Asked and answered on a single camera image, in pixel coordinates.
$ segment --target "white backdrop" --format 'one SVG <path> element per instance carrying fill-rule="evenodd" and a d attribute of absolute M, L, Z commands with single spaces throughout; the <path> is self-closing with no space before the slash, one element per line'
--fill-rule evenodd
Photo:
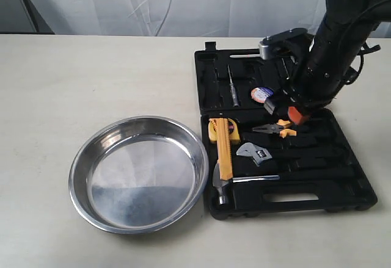
<path fill-rule="evenodd" d="M 325 0 L 31 0 L 56 34 L 262 37 L 315 32 Z M 375 37 L 391 35 L 382 24 Z"/>

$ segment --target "small screwdriver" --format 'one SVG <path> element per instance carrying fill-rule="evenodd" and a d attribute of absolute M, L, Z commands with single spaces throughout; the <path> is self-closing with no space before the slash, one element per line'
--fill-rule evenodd
<path fill-rule="evenodd" d="M 228 75 L 230 77 L 230 89 L 231 89 L 231 96 L 232 96 L 233 106 L 239 106 L 238 94 L 236 93 L 235 86 L 233 85 L 233 82 L 232 82 L 232 75 L 231 75 L 230 66 L 227 65 L 227 68 L 228 68 Z"/>

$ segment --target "table surface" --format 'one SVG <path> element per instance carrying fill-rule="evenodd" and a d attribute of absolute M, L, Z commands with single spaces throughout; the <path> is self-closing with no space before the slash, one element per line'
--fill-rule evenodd
<path fill-rule="evenodd" d="M 79 147 L 106 125 L 162 115 L 200 135 L 194 51 L 256 38 L 0 35 L 0 267 L 390 267 L 391 40 L 330 108 L 379 197 L 364 212 L 217 221 L 200 200 L 144 236 L 105 233 L 68 194 Z"/>

